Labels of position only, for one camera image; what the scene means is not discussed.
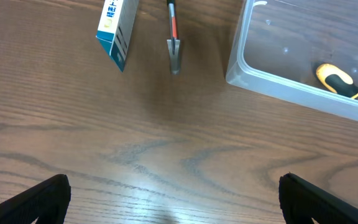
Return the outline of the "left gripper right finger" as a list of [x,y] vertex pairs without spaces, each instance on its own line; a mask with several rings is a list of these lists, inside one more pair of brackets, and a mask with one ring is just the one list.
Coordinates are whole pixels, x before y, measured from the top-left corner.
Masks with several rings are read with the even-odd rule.
[[278,192],[286,224],[358,224],[358,208],[295,174],[280,178]]

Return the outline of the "stubby yellow black screwdriver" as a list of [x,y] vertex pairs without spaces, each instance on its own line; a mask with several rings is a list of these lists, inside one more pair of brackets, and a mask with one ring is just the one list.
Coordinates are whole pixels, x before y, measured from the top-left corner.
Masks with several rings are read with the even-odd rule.
[[350,75],[337,66],[322,63],[317,66],[315,74],[329,91],[358,101],[358,86]]

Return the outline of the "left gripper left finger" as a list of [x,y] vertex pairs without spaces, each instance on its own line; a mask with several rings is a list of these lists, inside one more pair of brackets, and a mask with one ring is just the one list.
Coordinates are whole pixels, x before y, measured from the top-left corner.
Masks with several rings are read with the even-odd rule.
[[71,200],[65,174],[57,174],[0,203],[0,224],[63,224]]

